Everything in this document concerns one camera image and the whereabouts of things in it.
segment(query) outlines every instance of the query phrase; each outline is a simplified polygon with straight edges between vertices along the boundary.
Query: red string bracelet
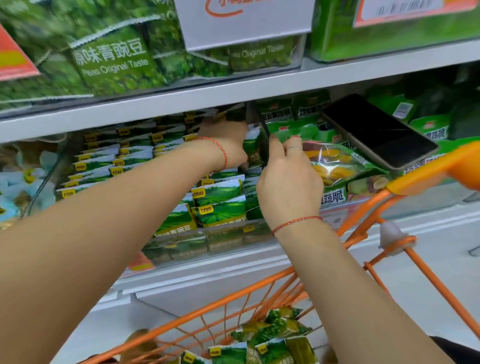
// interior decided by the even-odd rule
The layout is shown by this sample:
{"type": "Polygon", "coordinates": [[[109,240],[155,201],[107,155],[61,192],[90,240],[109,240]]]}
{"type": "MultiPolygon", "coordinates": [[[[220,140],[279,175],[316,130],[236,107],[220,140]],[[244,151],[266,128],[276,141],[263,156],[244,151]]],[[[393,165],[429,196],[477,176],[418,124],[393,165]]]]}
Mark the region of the red string bracelet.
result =
{"type": "Polygon", "coordinates": [[[296,220],[292,220],[292,221],[286,222],[285,224],[282,224],[282,225],[280,225],[280,226],[277,226],[275,229],[272,230],[272,234],[275,235],[275,233],[276,233],[277,231],[279,231],[281,228],[284,228],[284,227],[286,227],[286,226],[288,226],[288,225],[294,224],[294,223],[299,222],[299,221],[302,221],[302,220],[307,220],[307,219],[310,219],[310,218],[317,218],[317,219],[319,219],[319,220],[323,220],[320,216],[306,216],[306,217],[304,217],[304,218],[298,218],[298,219],[296,219],[296,220]]]}
{"type": "Polygon", "coordinates": [[[206,136],[198,136],[196,139],[210,140],[211,142],[214,142],[222,150],[223,156],[225,157],[225,164],[224,164],[224,166],[221,170],[226,170],[227,169],[227,164],[228,164],[227,152],[225,151],[225,149],[223,149],[223,147],[220,145],[220,143],[218,141],[216,141],[215,139],[208,138],[206,136]]]}

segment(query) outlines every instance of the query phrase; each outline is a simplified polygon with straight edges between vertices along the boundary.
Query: hand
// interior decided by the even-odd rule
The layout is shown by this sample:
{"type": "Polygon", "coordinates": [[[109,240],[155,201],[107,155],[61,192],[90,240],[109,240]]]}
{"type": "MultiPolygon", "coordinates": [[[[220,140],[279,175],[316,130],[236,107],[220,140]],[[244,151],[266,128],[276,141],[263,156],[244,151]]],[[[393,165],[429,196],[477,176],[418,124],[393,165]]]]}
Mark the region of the hand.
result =
{"type": "Polygon", "coordinates": [[[298,218],[317,216],[323,192],[322,178],[310,165],[301,139],[291,137],[284,149],[276,136],[270,136],[268,165],[257,183],[258,202],[268,226],[274,229],[298,218]]]}
{"type": "MultiPolygon", "coordinates": [[[[206,136],[220,143],[227,153],[227,168],[235,168],[247,161],[247,154],[243,150],[243,141],[247,134],[248,126],[244,121],[214,121],[204,120],[200,126],[198,136],[206,136]]],[[[225,156],[221,149],[214,143],[209,142],[216,148],[212,152],[215,156],[214,170],[221,170],[225,165],[225,156]]]]}

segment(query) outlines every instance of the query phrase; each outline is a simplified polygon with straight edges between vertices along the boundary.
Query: shopping cart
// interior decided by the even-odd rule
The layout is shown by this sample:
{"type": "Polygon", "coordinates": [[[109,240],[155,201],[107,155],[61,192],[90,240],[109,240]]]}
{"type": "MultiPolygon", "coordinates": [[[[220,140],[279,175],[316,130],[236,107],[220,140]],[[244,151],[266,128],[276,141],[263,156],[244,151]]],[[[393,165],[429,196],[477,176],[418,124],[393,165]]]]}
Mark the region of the shopping cart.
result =
{"type": "MultiPolygon", "coordinates": [[[[416,237],[402,233],[392,222],[381,218],[381,214],[386,209],[402,198],[420,194],[445,178],[456,179],[467,188],[480,191],[480,142],[462,146],[390,182],[386,189],[374,195],[347,218],[338,229],[337,234],[342,236],[370,212],[343,243],[343,246],[348,249],[361,242],[368,237],[367,231],[370,227],[376,223],[380,224],[382,252],[369,262],[365,262],[364,270],[368,271],[372,278],[388,292],[373,266],[389,256],[405,252],[480,339],[479,324],[413,250],[416,237]]],[[[272,308],[305,303],[306,298],[308,296],[305,288],[298,279],[294,268],[291,267],[95,356],[85,361],[84,364],[99,364],[118,354],[124,355],[123,363],[132,364],[166,363],[180,356],[184,350],[207,356],[209,346],[229,344],[232,338],[228,333],[236,329],[239,324],[250,319],[263,319],[272,308]],[[135,351],[139,345],[149,341],[155,341],[157,349],[150,352],[135,351]]],[[[315,312],[312,310],[314,310],[313,306],[305,309],[298,319],[301,320],[306,315],[314,314],[315,312]]],[[[310,337],[309,339],[314,349],[318,347],[317,343],[312,342],[310,337]]]]}

